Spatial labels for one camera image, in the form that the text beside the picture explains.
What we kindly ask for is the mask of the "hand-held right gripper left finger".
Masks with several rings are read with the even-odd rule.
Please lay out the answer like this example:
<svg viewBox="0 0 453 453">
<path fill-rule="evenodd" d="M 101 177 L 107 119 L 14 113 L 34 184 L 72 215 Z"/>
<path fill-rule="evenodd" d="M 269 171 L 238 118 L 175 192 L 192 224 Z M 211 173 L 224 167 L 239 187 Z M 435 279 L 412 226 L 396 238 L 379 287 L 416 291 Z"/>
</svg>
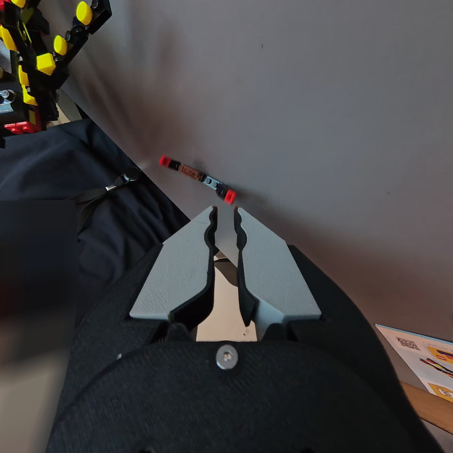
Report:
<svg viewBox="0 0 453 453">
<path fill-rule="evenodd" d="M 132 319 L 182 323 L 191 337 L 214 305 L 218 208 L 209 206 L 168 238 L 129 312 Z"/>
</svg>

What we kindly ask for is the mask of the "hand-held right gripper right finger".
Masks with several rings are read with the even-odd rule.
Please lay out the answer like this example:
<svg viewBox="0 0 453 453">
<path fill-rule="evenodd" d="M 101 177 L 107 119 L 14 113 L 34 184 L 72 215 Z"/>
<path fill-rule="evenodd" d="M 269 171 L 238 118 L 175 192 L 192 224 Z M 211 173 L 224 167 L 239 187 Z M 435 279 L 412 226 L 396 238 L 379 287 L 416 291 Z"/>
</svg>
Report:
<svg viewBox="0 0 453 453">
<path fill-rule="evenodd" d="M 286 241 L 242 207 L 234 208 L 234 227 L 240 313 L 246 326 L 254 323 L 257 341 L 271 325 L 319 320 L 322 312 Z"/>
</svg>

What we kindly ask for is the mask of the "red and black lego leg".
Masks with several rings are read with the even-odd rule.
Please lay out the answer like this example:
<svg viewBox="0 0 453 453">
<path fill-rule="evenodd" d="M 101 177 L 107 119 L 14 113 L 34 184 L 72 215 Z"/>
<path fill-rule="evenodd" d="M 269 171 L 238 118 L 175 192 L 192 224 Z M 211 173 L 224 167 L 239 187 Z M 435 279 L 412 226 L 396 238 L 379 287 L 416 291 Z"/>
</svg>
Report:
<svg viewBox="0 0 453 453">
<path fill-rule="evenodd" d="M 190 179 L 196 180 L 205 186 L 213 189 L 217 196 L 228 205 L 233 205 L 236 199 L 236 192 L 232 190 L 228 185 L 216 180 L 212 176 L 202 173 L 201 171 L 194 169 L 186 164 L 183 164 L 177 160 L 174 160 L 168 156 L 162 155 L 159 160 L 161 167 L 169 168 L 183 174 Z"/>
</svg>

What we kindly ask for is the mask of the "black and yellow lego spider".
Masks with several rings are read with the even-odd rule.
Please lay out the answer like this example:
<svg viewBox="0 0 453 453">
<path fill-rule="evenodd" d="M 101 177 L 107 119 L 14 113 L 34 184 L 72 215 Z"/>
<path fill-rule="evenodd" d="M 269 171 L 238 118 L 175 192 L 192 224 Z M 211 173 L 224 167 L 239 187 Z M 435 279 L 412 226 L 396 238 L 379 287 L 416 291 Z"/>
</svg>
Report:
<svg viewBox="0 0 453 453">
<path fill-rule="evenodd" d="M 58 90 L 69 77 L 69 64 L 90 35 L 112 16 L 110 2 L 80 1 L 65 36 L 56 35 L 49 51 L 48 21 L 40 1 L 1 1 L 1 44 L 8 51 L 10 71 L 1 68 L 0 145 L 14 135 L 45 131 L 59 118 Z"/>
</svg>

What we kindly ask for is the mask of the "lego instruction booklet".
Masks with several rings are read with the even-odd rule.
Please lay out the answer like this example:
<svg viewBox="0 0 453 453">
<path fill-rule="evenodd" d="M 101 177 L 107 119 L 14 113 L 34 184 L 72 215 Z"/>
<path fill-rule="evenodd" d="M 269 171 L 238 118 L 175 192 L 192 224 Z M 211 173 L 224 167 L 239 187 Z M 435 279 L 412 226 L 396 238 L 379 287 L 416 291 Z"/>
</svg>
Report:
<svg viewBox="0 0 453 453">
<path fill-rule="evenodd" d="M 453 343 L 376 324 L 426 389 L 449 402 L 453 401 Z"/>
</svg>

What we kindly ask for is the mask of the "dark navy clothing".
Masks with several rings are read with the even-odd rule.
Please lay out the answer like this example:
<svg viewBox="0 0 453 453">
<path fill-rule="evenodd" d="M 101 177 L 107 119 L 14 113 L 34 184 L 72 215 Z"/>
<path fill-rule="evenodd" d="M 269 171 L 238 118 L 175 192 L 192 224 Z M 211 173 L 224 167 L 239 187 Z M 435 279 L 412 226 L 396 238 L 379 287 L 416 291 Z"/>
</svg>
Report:
<svg viewBox="0 0 453 453">
<path fill-rule="evenodd" d="M 92 120 L 8 137 L 1 150 L 1 201 L 63 200 L 114 183 L 138 167 Z M 78 236 L 77 326 L 114 283 L 189 218 L 141 174 L 107 195 Z"/>
</svg>

